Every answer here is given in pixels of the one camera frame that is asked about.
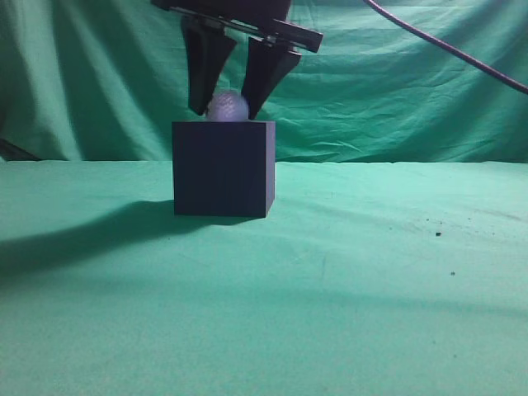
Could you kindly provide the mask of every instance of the green tablecloth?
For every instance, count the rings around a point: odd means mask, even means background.
[[[0,164],[0,394],[526,395],[528,165],[277,164],[175,218],[170,162]]]

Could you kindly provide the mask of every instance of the green curtain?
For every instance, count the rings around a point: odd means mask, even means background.
[[[379,0],[528,82],[526,0]],[[295,0],[324,33],[272,93],[277,159],[528,160],[528,97],[386,21],[361,0]],[[219,88],[239,89],[248,38]],[[45,159],[165,160],[187,109],[179,16],[149,0],[1,0],[0,137]]]

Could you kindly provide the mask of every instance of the black cable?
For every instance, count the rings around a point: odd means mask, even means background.
[[[506,74],[503,74],[494,68],[491,68],[487,66],[486,64],[480,62],[479,60],[473,58],[472,56],[460,51],[459,49],[456,49],[452,45],[447,44],[446,42],[437,39],[436,37],[433,37],[432,35],[428,35],[427,33],[420,31],[414,26],[409,25],[408,23],[402,21],[401,19],[397,18],[384,8],[382,8],[379,4],[377,4],[374,0],[363,0],[368,6],[373,8],[376,12],[381,14],[383,17],[387,18],[391,22],[395,23],[396,25],[402,27],[406,31],[410,31],[414,35],[417,35],[418,37],[429,41],[430,43],[439,46],[443,50],[446,50],[447,52],[453,54],[454,56],[464,60],[468,64],[473,65],[476,68],[479,68],[483,72],[489,74],[492,77],[495,77],[497,80],[501,81],[502,83],[505,83],[506,85],[516,89],[519,92],[525,93],[528,95],[528,86],[521,84],[520,82],[517,82],[513,78],[508,77]]]

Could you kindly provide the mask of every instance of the dark blue box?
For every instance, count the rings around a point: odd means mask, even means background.
[[[275,122],[174,122],[176,215],[264,218],[275,199]]]

